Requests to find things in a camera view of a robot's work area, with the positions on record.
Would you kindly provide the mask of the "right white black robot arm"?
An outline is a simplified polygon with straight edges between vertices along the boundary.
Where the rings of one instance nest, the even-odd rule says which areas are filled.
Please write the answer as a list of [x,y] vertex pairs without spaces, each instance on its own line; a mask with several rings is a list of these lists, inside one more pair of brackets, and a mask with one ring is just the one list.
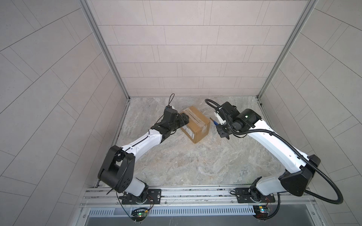
[[216,107],[215,116],[219,121],[217,129],[221,137],[228,138],[231,134],[238,136],[241,132],[249,132],[251,138],[264,146],[285,167],[281,175],[256,179],[250,188],[252,193],[264,196],[283,192],[294,196],[303,195],[314,177],[315,170],[278,139],[278,134],[260,115],[251,109],[240,113],[235,106],[225,102]]

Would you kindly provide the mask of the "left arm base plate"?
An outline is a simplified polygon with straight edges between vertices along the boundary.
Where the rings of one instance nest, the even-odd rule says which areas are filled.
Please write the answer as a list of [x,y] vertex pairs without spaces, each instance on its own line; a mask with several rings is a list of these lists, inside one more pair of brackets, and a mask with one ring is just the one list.
[[122,204],[126,205],[160,204],[161,192],[161,189],[148,189],[147,192],[143,192],[140,196],[125,193],[120,198],[122,199]]

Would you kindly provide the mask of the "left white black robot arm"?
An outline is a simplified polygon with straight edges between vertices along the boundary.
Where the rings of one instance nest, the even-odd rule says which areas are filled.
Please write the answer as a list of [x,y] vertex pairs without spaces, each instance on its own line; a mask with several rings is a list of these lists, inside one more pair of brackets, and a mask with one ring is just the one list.
[[168,105],[164,109],[161,122],[154,124],[146,134],[128,145],[112,146],[109,149],[99,170],[98,179],[117,193],[126,192],[138,198],[139,202],[144,202],[149,186],[133,176],[136,161],[188,123],[187,114],[178,113]]

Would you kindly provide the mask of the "brown taped cardboard box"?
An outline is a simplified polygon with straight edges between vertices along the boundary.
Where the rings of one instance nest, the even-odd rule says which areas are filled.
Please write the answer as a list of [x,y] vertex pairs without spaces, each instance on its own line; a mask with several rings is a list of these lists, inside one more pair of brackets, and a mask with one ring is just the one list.
[[184,109],[183,113],[189,117],[189,123],[181,130],[196,144],[209,134],[210,120],[194,106]]

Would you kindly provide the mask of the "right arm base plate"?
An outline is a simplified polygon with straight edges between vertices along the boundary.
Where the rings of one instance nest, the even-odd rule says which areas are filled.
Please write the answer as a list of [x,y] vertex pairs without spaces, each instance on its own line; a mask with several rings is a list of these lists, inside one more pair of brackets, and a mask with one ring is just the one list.
[[230,191],[230,194],[237,198],[238,203],[274,203],[274,195],[264,196],[257,190],[250,188],[236,188]]

